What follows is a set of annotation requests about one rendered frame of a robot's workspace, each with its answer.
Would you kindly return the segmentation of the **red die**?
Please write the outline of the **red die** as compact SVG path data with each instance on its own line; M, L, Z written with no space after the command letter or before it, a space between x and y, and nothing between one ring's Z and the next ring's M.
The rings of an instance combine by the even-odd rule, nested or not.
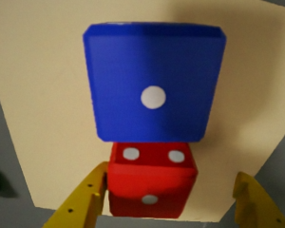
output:
M109 212L178 219L198 174L188 142L114 142L107 167Z

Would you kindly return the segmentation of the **blue die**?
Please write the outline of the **blue die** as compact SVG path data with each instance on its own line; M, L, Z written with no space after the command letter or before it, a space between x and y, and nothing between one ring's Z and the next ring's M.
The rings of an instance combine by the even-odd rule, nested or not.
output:
M82 37L99 139L197 143L204 137L227 40L220 27L105 22Z

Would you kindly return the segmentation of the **beige flat mat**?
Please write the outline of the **beige flat mat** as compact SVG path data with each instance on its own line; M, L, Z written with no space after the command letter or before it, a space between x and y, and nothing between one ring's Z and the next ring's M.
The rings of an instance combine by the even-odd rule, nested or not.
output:
M0 0L0 102L35 207L55 209L113 142L96 134L82 35L105 22L184 22L227 37L199 175L179 217L219 222L238 172L285 135L285 7L262 0Z

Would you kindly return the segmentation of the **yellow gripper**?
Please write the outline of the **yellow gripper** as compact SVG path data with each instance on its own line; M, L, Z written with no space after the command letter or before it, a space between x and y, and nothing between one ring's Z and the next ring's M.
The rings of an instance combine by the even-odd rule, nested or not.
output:
M108 191L108 161L99 163L73 190L42 228L95 228ZM285 228L285 217L251 175L238 172L233 196L239 228Z

